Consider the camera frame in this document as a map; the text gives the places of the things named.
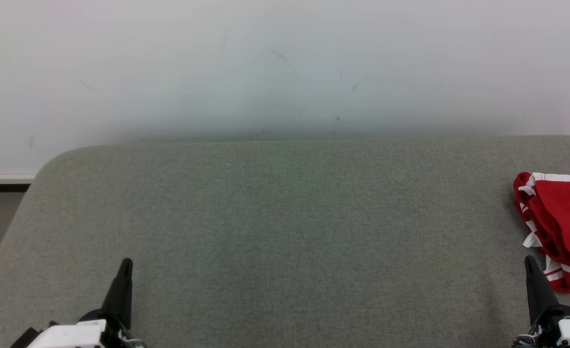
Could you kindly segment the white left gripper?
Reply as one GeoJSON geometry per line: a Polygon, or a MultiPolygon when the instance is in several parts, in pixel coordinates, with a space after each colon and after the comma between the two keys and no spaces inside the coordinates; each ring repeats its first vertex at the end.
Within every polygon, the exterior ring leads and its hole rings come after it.
{"type": "Polygon", "coordinates": [[[28,348],[145,348],[133,336],[133,262],[124,258],[108,289],[101,310],[93,310],[73,325],[52,325],[40,331],[28,348]]]}

